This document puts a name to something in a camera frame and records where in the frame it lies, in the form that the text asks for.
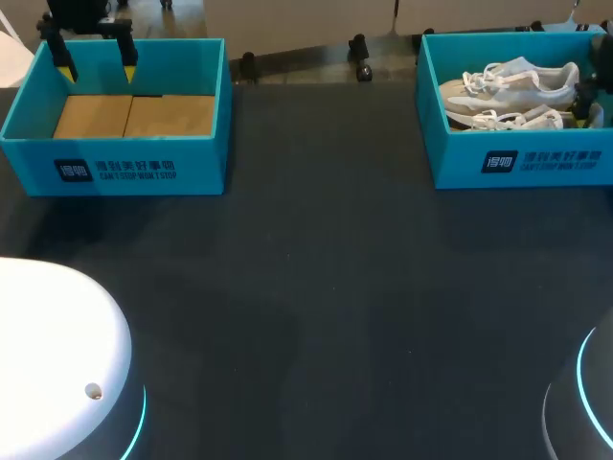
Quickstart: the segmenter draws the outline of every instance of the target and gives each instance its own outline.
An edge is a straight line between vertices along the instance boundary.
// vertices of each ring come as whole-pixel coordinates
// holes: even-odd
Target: printed logo
[[[481,173],[510,173],[515,166],[517,150],[492,150],[486,155]]]
[[[91,182],[92,178],[85,160],[56,160],[57,172],[64,182]]]

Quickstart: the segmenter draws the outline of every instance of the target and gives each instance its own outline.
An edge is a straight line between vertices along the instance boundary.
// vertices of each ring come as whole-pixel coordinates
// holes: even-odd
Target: blue box
[[[76,83],[38,48],[0,131],[0,146],[29,196],[168,196],[223,193],[232,83],[222,39],[134,40],[139,60],[128,84],[115,40],[67,41]],[[216,96],[210,136],[53,139],[69,95]],[[140,162],[138,172],[108,170]],[[64,174],[62,169],[75,174]]]
[[[421,42],[416,102],[438,189],[613,184],[613,97],[599,95],[607,126],[557,131],[452,131],[439,85],[520,56],[542,67],[593,72],[593,33],[432,34]]]

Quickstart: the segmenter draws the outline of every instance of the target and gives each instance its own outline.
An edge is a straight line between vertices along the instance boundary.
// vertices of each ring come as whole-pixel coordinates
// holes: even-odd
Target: black table
[[[0,160],[0,254],[115,297],[154,458],[545,458],[613,304],[612,195],[435,191],[413,91],[235,87],[219,197],[29,199]]]

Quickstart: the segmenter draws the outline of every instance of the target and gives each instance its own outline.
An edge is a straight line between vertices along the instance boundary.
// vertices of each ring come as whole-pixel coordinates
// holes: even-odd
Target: cardboard box
[[[224,41],[148,39],[134,40],[134,44],[139,60],[131,84],[125,78],[115,40],[66,42],[79,72],[75,83],[58,72],[48,45],[40,45],[0,131],[0,146],[29,196],[223,193],[232,113],[232,83]],[[70,115],[80,126],[78,132],[66,133],[68,127],[63,121],[58,125],[62,112],[67,116],[74,108],[71,96],[163,94],[208,97],[204,118],[211,120],[209,134],[202,134],[202,121],[199,124],[174,117],[183,128],[193,128],[194,135],[178,135],[178,130],[149,135],[153,131],[142,128],[146,137],[107,137],[118,132],[126,113],[122,108],[114,109],[112,116],[101,115],[99,110],[109,104],[106,98],[98,100],[100,105],[82,107]],[[176,104],[173,98],[168,101]],[[98,124],[103,121],[114,127],[92,133],[91,129],[100,129]],[[87,138],[73,137],[84,131]],[[70,138],[54,138],[55,134]]]
[[[535,65],[573,61],[583,78],[593,69],[593,33],[424,35],[416,104],[435,186],[439,189],[613,184],[613,96],[600,92],[601,129],[453,131],[439,85],[463,72],[523,56]]]
[[[124,137],[210,136],[214,96],[136,97]]]
[[[54,139],[124,137],[131,96],[68,96]]]

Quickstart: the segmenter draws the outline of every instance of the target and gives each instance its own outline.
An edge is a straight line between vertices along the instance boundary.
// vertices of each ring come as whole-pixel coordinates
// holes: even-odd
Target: shoe
[[[590,116],[582,126],[579,125],[572,112],[562,112],[547,105],[541,105],[523,114],[507,113],[498,116],[494,110],[486,110],[472,117],[456,115],[452,120],[455,126],[462,126],[464,130],[469,131],[598,128],[604,126],[604,110],[600,104],[593,103],[590,107]]]
[[[490,64],[482,74],[464,72],[461,80],[448,81],[439,89],[447,112],[523,113],[542,104],[555,110],[567,109],[575,99],[578,82],[579,68],[574,62],[548,69],[518,57],[504,64]]]

